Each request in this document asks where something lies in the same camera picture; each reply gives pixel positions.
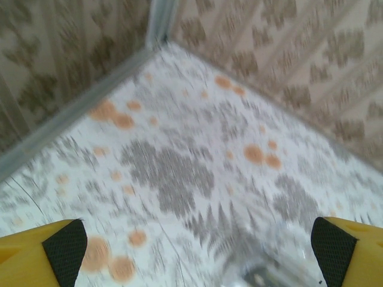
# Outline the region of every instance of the transparent plastic part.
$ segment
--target transparent plastic part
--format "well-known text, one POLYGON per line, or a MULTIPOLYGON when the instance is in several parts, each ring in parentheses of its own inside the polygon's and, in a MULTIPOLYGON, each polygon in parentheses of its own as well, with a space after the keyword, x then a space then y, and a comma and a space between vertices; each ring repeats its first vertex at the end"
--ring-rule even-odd
POLYGON ((253 231, 240 239, 235 258, 225 269, 221 287, 325 287, 311 248, 299 227, 280 223, 259 242, 253 231))

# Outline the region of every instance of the metal baseboard trim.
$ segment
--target metal baseboard trim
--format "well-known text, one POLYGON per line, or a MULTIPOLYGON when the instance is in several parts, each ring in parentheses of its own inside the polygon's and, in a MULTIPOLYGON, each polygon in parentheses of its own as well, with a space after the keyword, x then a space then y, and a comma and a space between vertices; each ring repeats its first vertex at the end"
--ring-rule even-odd
POLYGON ((51 120, 48 120, 26 139, 6 152, 0 158, 0 182, 12 175, 48 143, 58 137, 68 127, 74 124, 88 110, 115 89, 122 81, 133 75, 143 64, 156 54, 156 50, 143 48, 130 59, 127 59, 115 70, 100 80, 78 99, 61 110, 51 120))

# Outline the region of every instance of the beige wallpaper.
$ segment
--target beige wallpaper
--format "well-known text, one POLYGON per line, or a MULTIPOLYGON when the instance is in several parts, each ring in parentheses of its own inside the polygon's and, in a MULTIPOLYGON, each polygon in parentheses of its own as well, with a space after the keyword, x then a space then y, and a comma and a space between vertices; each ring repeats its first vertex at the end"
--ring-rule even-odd
POLYGON ((150 0, 0 0, 0 154, 139 50, 149 9, 150 0))
POLYGON ((181 0, 172 37, 383 170, 382 0, 181 0))

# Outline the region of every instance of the patterned carpet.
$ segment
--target patterned carpet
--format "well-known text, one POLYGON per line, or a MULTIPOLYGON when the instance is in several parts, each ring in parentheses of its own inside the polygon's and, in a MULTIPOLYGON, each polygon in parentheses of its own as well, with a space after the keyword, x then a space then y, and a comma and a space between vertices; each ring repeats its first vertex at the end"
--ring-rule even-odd
POLYGON ((77 286, 217 286, 232 247, 318 215, 383 226, 383 177, 176 45, 1 184, 0 236, 83 218, 77 286))

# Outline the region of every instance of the patterned wallpaper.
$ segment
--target patterned wallpaper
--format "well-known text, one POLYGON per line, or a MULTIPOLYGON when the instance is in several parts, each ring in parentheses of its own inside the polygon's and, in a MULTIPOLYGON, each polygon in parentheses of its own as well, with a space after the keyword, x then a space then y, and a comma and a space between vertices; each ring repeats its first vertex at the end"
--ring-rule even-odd
POLYGON ((139 50, 150 0, 0 0, 0 154, 139 50))
POLYGON ((383 170, 382 0, 181 0, 172 36, 383 170))

